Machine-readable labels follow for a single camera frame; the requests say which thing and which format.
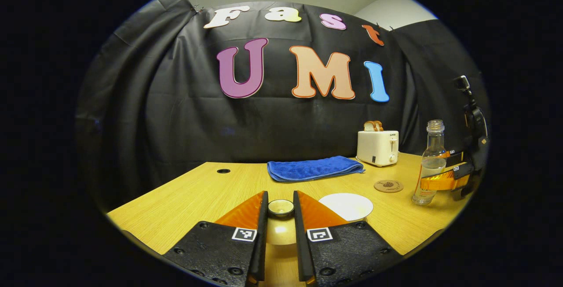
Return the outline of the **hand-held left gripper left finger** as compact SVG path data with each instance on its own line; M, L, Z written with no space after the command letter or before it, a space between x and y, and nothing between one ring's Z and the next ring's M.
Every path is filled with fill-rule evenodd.
M199 221L165 259L200 278L229 287L256 287L265 279L267 191L217 221Z

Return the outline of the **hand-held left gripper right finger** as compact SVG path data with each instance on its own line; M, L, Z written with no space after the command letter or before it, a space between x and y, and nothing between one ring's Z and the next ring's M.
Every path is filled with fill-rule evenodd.
M366 221L346 221L294 191L299 280L308 287L349 287L403 260Z

